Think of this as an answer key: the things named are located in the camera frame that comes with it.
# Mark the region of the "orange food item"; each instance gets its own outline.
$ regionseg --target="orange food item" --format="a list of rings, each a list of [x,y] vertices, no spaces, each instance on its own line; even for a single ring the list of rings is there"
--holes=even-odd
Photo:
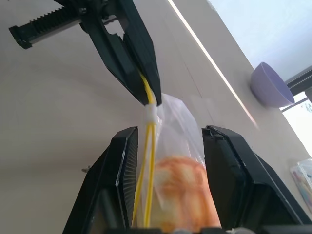
[[[190,157],[171,156],[155,164],[151,227],[199,232],[221,227],[205,167]]]

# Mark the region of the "lavender bowl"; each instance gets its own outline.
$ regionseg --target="lavender bowl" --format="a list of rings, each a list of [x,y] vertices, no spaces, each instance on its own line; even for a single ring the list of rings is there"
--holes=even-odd
[[[288,86],[265,62],[260,63],[253,71],[250,88],[255,97],[265,106],[283,107],[294,104]]]

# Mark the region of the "white table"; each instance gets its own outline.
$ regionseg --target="white table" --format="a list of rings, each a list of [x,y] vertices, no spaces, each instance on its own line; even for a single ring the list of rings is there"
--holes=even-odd
[[[251,94],[253,68],[218,14],[205,0],[175,0],[258,128],[167,0],[135,3],[154,42],[163,92],[184,100],[200,126],[242,134],[308,212],[289,167],[309,155],[282,113]],[[8,234],[62,232],[84,178],[81,168],[117,131],[142,129],[143,106],[107,71],[78,26],[28,50],[15,43],[10,26],[56,7],[51,0],[0,3],[0,226]]]

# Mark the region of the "yellow cable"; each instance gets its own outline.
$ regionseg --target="yellow cable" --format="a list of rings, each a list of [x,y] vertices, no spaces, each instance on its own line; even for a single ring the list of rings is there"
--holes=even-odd
[[[152,89],[144,77],[142,73],[140,73],[141,78],[144,83],[145,91],[147,94],[147,98],[149,101],[149,104],[154,104],[154,97]],[[148,186],[148,195],[146,199],[146,206],[145,206],[145,213],[144,213],[144,227],[149,227],[150,225],[150,219],[151,219],[151,207],[152,207],[152,199],[153,199],[153,183],[154,183],[154,167],[155,167],[155,150],[156,150],[156,139],[155,139],[155,124],[156,123],[149,123],[146,126],[146,138],[145,138],[145,145],[144,145],[144,156],[143,156],[143,164],[141,168],[141,172],[139,175],[139,180],[136,187],[136,194],[135,194],[135,201],[134,201],[134,208],[133,208],[133,216],[132,216],[132,226],[134,224],[134,219],[137,213],[138,204],[140,200],[140,195],[142,191],[142,185],[143,185],[143,177],[144,177],[144,171],[145,171],[145,164],[146,164],[146,158],[148,153],[148,141],[149,141],[149,135],[150,130],[152,130],[152,152],[151,152],[151,161],[150,161],[150,175],[149,175],[149,186]]]

